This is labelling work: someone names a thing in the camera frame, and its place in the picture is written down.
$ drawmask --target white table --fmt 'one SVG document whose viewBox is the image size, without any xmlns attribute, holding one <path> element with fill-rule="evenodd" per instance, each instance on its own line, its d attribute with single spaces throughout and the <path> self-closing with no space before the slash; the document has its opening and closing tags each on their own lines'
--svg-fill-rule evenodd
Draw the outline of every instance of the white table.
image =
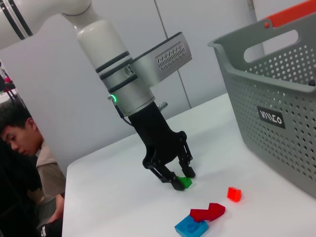
<svg viewBox="0 0 316 237">
<path fill-rule="evenodd" d="M 316 236 L 316 199 L 247 149 L 227 94 L 168 124 L 188 135 L 193 185 L 179 192 L 162 184 L 143 168 L 146 150 L 132 135 L 69 166 L 63 237 L 176 237 L 190 209 L 210 202 L 227 211 L 206 237 Z M 168 167 L 183 176 L 177 159 Z M 242 190 L 239 203 L 226 198 L 229 186 Z"/>
</svg>

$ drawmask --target toy block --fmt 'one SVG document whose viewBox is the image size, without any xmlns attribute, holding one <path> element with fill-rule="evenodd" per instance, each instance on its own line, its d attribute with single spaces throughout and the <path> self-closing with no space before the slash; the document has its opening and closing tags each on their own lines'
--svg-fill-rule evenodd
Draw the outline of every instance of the toy block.
<svg viewBox="0 0 316 237">
<path fill-rule="evenodd" d="M 187 178 L 187 177 L 179 177 L 177 176 L 178 180 L 186 187 L 186 189 L 191 186 L 192 184 L 192 180 L 191 178 Z"/>
<path fill-rule="evenodd" d="M 225 207 L 217 204 L 210 203 L 208 210 L 191 209 L 190 216 L 196 222 L 200 221 L 214 221 L 225 213 Z"/>
<path fill-rule="evenodd" d="M 227 198 L 234 202 L 239 202 L 241 199 L 241 190 L 233 188 L 233 187 L 229 187 Z"/>
<path fill-rule="evenodd" d="M 189 215 L 174 228 L 182 237 L 200 237 L 208 230 L 208 224 L 205 221 L 195 222 Z"/>
</svg>

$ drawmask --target blue block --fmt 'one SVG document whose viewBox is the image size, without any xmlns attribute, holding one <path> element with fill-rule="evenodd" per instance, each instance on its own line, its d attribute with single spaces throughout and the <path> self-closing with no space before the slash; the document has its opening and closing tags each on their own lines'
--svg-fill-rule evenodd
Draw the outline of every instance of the blue block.
<svg viewBox="0 0 316 237">
<path fill-rule="evenodd" d="M 182 237 L 200 237 L 208 230 L 208 224 L 205 221 L 195 222 L 189 215 L 174 228 Z"/>
</svg>

